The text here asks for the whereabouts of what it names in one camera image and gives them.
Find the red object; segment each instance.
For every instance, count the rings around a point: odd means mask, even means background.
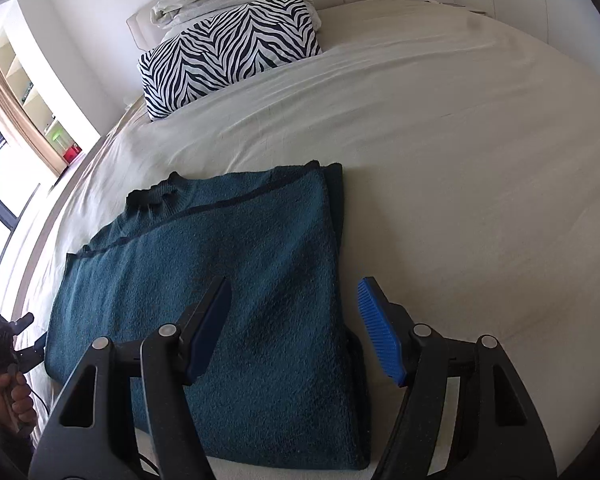
[[[74,160],[74,158],[77,157],[81,151],[82,148],[74,142],[74,145],[66,150],[62,158],[64,158],[67,164],[71,164],[72,160]]]

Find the sweater sleeve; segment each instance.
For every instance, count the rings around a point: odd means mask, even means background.
[[[31,437],[19,437],[0,423],[0,449],[5,452],[13,464],[26,476],[33,457]]]

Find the mattress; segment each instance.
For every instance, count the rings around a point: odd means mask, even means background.
[[[402,391],[357,313],[363,276],[442,335],[496,336],[564,469],[600,423],[600,80],[462,9],[369,0],[320,16],[321,56],[154,123],[142,102],[128,111],[56,222],[28,291],[36,322],[22,344],[48,325],[65,254],[111,222],[132,190],[171,171],[207,178],[340,162],[342,302],[365,346],[372,465],[289,471],[211,459],[218,478],[370,478]],[[57,395],[43,367],[30,380],[47,400]],[[438,439],[442,465],[452,427]]]

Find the person's hand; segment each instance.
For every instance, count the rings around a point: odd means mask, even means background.
[[[31,388],[27,384],[27,380],[24,375],[18,372],[16,374],[16,387],[11,391],[11,409],[18,418],[25,424],[35,424],[38,420],[38,414],[33,409],[33,399],[31,399]],[[9,374],[0,374],[0,423],[5,428],[11,427],[11,417],[5,403],[4,391],[11,383],[11,376]]]

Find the beige curtain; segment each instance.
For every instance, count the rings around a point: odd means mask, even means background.
[[[66,162],[29,119],[0,72],[0,133],[10,146],[33,153],[49,170],[59,176]]]

